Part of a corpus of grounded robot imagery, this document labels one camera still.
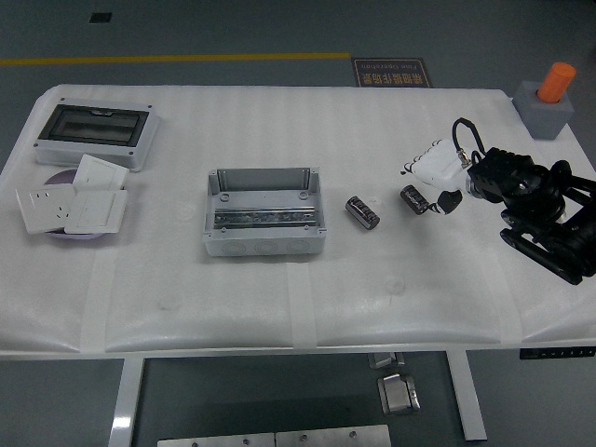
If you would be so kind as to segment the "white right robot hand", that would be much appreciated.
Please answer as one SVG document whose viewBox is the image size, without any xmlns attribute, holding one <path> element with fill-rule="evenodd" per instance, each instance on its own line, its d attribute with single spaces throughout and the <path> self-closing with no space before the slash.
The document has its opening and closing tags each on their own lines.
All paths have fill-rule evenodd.
<svg viewBox="0 0 596 447">
<path fill-rule="evenodd" d="M 464 194 L 470 193 L 470 179 L 467 170 L 471 159 L 452 140 L 438 140 L 426 151 L 406 163 L 401 175 L 412 174 L 418 181 L 440 191 L 436 202 L 428 202 L 413 186 L 407 185 L 400 191 L 404 202 L 416 215 L 426 211 L 450 214 L 462 202 Z"/>
</svg>

